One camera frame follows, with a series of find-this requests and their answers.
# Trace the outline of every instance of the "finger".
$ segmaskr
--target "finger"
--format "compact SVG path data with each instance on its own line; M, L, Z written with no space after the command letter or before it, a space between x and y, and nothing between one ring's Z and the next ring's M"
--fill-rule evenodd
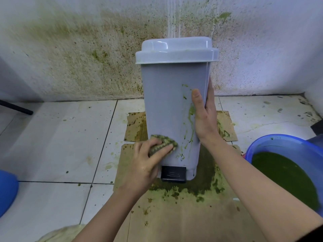
M142 143L143 142L136 142L135 143L135 146L134 146L134 153L133 153L133 156L134 157L137 157L139 155L139 151L140 151L140 148L142 146Z
M163 147L162 149L158 150L155 154L153 154L149 158L148 168L149 170L152 170L164 157L167 155L172 149L173 145L167 145Z
M212 87L211 77L209 77L209 85L207 87L205 107L209 109L216 108L216 104L214 103L214 90Z
M160 139L153 137L153 138L143 142L143 144L140 148L139 154L141 156L148 156L148 152L152 146L154 146L156 144L162 144L162 143L163 142Z
M196 115L200 118L204 118L206 116L206 110L204 108L202 95L198 89L192 91L192 102L195 106Z

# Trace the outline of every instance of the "cardboard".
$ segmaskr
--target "cardboard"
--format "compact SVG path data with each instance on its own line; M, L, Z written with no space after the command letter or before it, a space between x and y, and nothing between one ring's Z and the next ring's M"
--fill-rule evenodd
M138 142L148 140L145 112L129 113L127 120L125 141Z
M126 134L124 137L125 141L146 141L148 139L147 125L146 125L146 113L145 112L134 112L129 113L127 117L128 124ZM228 111L217 111L217 127L221 137L229 141L238 141L235 129L230 118Z
M133 145L123 145L114 190L122 184L132 155ZM233 200L235 193L203 146L196 177L187 184L201 181L201 186L209 182L210 189L194 195L180 190L181 184L154 190L161 182L157 179L132 208L115 242L266 241L242 203Z
M227 142L238 141L228 111L217 111L217 126L220 136Z

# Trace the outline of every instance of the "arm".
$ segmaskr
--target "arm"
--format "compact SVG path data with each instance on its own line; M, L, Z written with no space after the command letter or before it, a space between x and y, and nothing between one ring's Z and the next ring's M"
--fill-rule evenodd
M113 242L131 208L156 178L157 164L173 148L173 145L168 145L148 158L150 147L156 144L161 144L157 138L135 143L130 170L124 184L111 195L72 242Z
M220 137L211 80L205 107L197 89L192 91L192 101L196 108L196 133L201 143L212 154L269 242L296 241L323 224L316 212L245 161Z

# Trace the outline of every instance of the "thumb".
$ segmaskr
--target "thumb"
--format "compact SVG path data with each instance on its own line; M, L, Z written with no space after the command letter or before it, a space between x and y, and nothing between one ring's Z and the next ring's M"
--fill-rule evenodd
M200 94L200 91L198 89L194 89L192 91L192 102L195 106L197 116L203 117L204 115L206 115L202 95Z

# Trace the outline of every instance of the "green sponge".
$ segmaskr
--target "green sponge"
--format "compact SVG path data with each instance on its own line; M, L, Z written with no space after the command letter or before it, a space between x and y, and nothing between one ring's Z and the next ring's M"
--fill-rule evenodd
M171 152L173 152L176 147L178 146L177 142L175 142L175 140L169 138L169 137L166 137L166 136L163 136L163 135L151 135L150 138L152 137L155 137L155 138L158 138L162 141L162 143L160 145L155 145L155 146L152 146L149 150L149 153L148 153L148 157L152 156L153 154L155 154L158 150L162 149L163 147L167 146L167 145L170 145L172 144L174 147L173 149L168 153L170 154Z

